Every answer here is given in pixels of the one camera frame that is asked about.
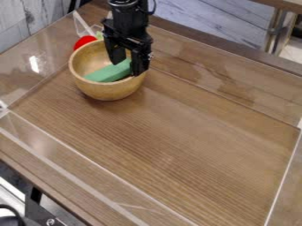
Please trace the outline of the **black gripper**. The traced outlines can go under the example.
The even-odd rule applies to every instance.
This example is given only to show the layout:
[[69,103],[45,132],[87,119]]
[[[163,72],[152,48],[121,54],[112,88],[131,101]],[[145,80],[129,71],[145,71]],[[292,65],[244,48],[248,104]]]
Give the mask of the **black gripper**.
[[139,76],[148,70],[152,37],[147,32],[148,18],[101,20],[105,50],[112,64],[125,60],[125,50],[131,51],[132,75]]

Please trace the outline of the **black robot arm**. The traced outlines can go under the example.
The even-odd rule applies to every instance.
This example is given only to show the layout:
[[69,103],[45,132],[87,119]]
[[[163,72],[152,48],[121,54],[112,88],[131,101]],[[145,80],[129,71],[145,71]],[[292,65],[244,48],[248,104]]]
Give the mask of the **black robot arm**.
[[103,18],[103,37],[112,64],[125,60],[131,53],[129,69],[133,76],[148,70],[153,39],[147,32],[148,17],[156,11],[148,10],[148,0],[107,0],[111,16]]

